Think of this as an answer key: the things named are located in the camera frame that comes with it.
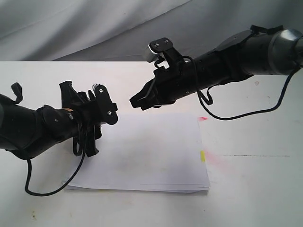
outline paper sheet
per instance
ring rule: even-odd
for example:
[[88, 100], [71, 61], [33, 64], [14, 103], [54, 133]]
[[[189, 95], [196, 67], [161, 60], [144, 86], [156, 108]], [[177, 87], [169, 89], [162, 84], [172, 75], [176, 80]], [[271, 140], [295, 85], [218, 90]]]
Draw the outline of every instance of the paper sheet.
[[119, 115], [102, 127], [99, 154], [86, 158], [70, 189], [208, 190], [197, 118], [187, 113]]

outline white table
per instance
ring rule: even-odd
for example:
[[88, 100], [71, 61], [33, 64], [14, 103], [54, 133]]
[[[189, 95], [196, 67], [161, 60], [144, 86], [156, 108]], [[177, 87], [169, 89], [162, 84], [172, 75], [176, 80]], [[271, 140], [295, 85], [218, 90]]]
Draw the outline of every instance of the white table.
[[[1, 62], [0, 93], [23, 87], [22, 106], [61, 107], [59, 83], [76, 91], [105, 84], [121, 113], [192, 112], [200, 122], [209, 193], [65, 192], [38, 198], [24, 192], [27, 164], [0, 152], [0, 226], [270, 227], [303, 222], [303, 72], [294, 76], [282, 106], [273, 113], [223, 122], [209, 117], [196, 95], [142, 112], [129, 98], [153, 77], [144, 62]], [[273, 106], [285, 76], [254, 76], [212, 89], [213, 112], [232, 116]], [[71, 141], [33, 159], [30, 188], [56, 189], [75, 157]]]

